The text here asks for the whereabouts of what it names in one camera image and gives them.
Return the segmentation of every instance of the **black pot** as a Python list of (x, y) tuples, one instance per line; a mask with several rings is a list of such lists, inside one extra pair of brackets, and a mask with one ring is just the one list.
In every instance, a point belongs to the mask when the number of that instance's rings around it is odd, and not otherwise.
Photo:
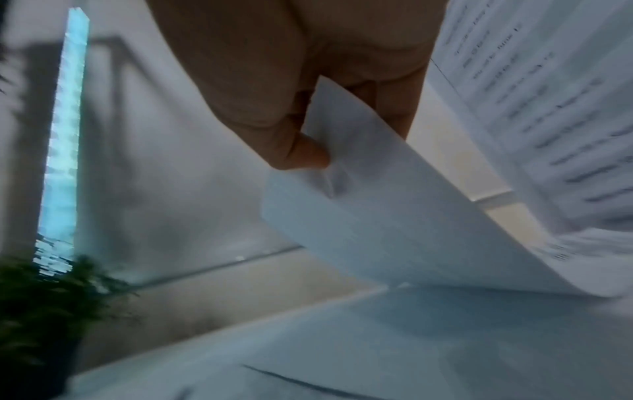
[(8, 387), (0, 388), (7, 400), (50, 400), (64, 393), (75, 368), (79, 340), (58, 342), (42, 351), (43, 364), (23, 368)]

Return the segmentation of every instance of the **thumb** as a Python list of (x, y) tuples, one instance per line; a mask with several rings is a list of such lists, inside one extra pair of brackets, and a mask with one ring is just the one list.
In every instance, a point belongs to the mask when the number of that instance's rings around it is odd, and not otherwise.
[(229, 128), (274, 169), (323, 169), (330, 165), (325, 148), (299, 132), (289, 117), (270, 128)]

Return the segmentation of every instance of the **green plant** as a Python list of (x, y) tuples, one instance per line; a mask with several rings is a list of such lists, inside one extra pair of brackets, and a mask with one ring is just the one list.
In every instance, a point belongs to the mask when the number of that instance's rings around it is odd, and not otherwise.
[(79, 340), (94, 322), (133, 318), (125, 311), (127, 283), (88, 257), (68, 263), (70, 270), (59, 273), (30, 261), (0, 262), (0, 363), (39, 365), (42, 351)]

